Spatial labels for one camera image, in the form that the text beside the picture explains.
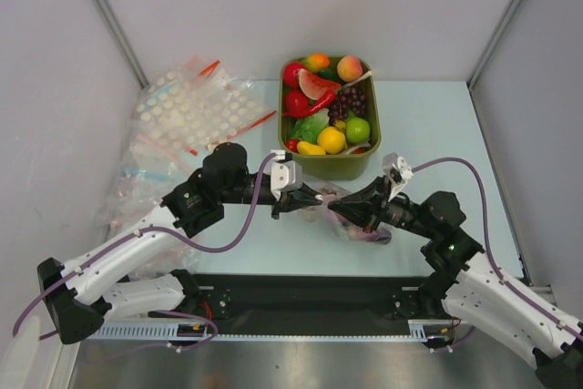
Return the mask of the purple toy eggplant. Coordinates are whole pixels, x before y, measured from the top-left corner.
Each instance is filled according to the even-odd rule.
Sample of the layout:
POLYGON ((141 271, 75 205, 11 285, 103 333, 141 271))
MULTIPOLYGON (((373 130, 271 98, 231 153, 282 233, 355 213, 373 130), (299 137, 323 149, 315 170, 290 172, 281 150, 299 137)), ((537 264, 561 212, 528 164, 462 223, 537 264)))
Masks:
POLYGON ((366 232, 362 229, 356 228, 351 233, 351 239, 353 241, 359 241, 364 243, 373 243, 379 245, 386 245, 392 239, 392 230, 390 228, 377 229, 371 232, 366 232))

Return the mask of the clear zip top bag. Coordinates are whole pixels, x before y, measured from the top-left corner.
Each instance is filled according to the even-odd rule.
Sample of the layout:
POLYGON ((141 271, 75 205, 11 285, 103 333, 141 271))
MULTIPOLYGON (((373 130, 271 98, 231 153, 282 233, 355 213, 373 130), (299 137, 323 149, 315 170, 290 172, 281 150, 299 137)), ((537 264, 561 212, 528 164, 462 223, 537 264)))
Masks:
MULTIPOLYGON (((327 205, 330 201, 347 196, 350 194, 350 191, 341 186, 333 184, 330 181, 324 181, 320 179, 309 181, 308 185, 322 194, 323 202, 322 205, 318 207, 298 210, 297 213, 299 217, 307 222, 317 223, 321 228, 326 229, 341 240, 364 243, 353 241, 351 239, 352 231, 359 227, 351 224, 351 222, 327 208, 327 205)), ((391 226, 383 224, 378 227, 378 229, 384 228, 392 229, 391 226)))

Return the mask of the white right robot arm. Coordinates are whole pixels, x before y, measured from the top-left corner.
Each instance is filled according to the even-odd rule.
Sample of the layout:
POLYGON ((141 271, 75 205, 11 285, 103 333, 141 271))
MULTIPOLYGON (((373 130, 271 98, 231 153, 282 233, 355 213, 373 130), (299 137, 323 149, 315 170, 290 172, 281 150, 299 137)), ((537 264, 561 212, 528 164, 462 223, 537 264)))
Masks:
POLYGON ((581 387, 581 320, 497 267, 463 230, 454 193, 437 191, 416 204, 395 194, 390 179, 377 178, 328 208, 364 230, 387 223, 427 238, 421 252, 434 270, 420 288, 427 315, 447 313, 473 325, 522 358, 546 388, 581 387))

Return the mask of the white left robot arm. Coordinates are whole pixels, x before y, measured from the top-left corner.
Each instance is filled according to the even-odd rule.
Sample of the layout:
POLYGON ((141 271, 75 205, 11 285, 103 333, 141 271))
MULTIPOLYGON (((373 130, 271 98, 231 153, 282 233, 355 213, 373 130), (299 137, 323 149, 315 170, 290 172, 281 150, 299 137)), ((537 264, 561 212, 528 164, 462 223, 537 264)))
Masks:
POLYGON ((246 149, 222 143, 185 182, 119 237, 66 262, 54 258, 41 262, 39 298, 63 344, 85 340, 113 317, 172 311, 190 316, 199 309, 200 294, 186 271, 153 281, 123 282, 123 277, 177 242, 212 254, 234 249, 260 205, 271 207, 277 219, 282 213, 321 204, 322 195, 303 182, 302 168, 290 153, 274 150, 256 173, 250 173, 246 149), (219 247, 195 242, 195 236, 223 219, 227 204, 249 208, 232 242, 219 247))

